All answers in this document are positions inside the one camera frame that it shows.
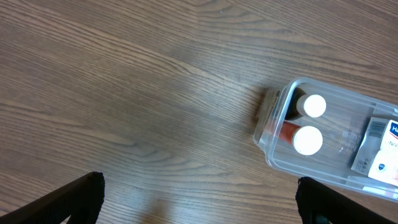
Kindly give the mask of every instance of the white lid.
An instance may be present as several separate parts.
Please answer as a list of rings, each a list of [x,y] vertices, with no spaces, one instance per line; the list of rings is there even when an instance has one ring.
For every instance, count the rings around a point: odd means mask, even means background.
[[[292,143],[297,152],[309,156],[321,148],[322,133],[313,126],[304,126],[296,130],[292,137]]]
[[[317,118],[326,110],[326,101],[320,95],[304,95],[298,99],[297,110],[303,115]]]

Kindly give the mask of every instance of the wood grain surface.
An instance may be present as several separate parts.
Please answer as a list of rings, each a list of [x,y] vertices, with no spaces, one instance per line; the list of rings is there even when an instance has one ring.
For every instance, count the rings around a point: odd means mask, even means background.
[[[0,215],[96,170],[98,223],[300,223],[259,103],[312,77],[397,104],[396,3],[376,2],[0,1]]]

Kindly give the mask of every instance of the blue logo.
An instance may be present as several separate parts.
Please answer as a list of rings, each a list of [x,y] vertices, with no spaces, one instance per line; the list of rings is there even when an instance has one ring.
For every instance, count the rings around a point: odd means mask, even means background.
[[[391,123],[390,133],[395,137],[398,138],[398,124]]]

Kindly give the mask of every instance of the dark brown bottle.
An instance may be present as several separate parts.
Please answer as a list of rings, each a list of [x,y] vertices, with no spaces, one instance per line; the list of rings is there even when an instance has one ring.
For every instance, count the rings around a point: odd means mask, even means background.
[[[300,99],[300,97],[302,97],[304,95],[306,95],[304,90],[302,90],[300,88],[294,89],[292,98],[289,103],[289,107],[287,108],[285,120],[293,121],[293,120],[299,119],[303,116],[297,110],[297,102]]]

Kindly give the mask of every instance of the plastic box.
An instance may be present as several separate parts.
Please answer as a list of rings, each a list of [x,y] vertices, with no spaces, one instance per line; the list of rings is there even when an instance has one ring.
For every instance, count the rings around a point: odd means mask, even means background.
[[[319,94],[326,111],[319,118],[289,121],[311,125],[322,132],[323,145],[311,156],[299,154],[278,138],[295,88]],[[276,170],[398,202],[398,187],[351,170],[370,117],[398,120],[398,106],[309,78],[298,78],[283,90],[269,89],[259,112],[254,142],[264,151],[267,163]]]

